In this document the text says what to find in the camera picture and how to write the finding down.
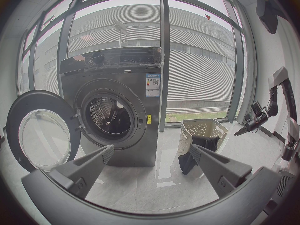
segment front-loading washing machine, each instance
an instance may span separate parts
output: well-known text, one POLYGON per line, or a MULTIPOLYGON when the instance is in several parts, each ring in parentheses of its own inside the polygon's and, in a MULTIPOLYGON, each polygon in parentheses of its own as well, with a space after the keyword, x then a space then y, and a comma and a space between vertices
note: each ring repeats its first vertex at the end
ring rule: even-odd
POLYGON ((63 97, 80 123, 86 154, 113 144, 107 165, 155 165, 161 48, 119 47, 61 62, 63 97))

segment red triangle sticker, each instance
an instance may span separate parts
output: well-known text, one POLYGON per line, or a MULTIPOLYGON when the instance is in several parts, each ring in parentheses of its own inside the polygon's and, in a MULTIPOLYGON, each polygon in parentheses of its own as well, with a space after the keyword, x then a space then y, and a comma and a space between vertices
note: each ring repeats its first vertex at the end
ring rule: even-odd
POLYGON ((206 15, 206 14, 205 14, 205 16, 207 17, 208 20, 210 20, 211 16, 208 16, 208 15, 206 15))

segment building facade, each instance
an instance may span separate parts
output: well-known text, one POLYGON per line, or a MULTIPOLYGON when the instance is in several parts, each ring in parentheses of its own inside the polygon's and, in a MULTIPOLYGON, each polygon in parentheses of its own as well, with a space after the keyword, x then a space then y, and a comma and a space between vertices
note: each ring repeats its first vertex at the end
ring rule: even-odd
MULTIPOLYGON (((235 79, 233 33, 195 13, 169 8, 170 73, 167 113, 227 111, 235 79)), ((121 46, 160 46, 160 6, 125 5, 73 21, 68 57, 119 46, 113 19, 125 24, 121 46)), ((40 38, 35 51, 36 89, 58 94, 57 47, 62 22, 40 38)))

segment yellow warning label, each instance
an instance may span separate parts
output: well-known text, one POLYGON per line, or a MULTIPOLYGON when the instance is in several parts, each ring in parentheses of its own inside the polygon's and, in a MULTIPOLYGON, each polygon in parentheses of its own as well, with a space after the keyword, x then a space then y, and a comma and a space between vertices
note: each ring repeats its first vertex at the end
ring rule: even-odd
POLYGON ((148 120, 147 120, 147 124, 151 124, 151 115, 147 115, 148 120))

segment white laundry basket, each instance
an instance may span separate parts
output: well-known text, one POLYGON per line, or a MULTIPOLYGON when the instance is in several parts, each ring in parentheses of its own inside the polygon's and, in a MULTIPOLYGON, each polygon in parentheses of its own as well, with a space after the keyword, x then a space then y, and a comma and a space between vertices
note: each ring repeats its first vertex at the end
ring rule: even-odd
POLYGON ((183 120, 181 122, 181 133, 179 139, 179 145, 177 154, 178 156, 186 154, 190 149, 192 143, 192 135, 205 136, 205 137, 217 137, 220 139, 217 144, 217 150, 220 148, 225 140, 228 130, 214 119, 191 119, 183 120))

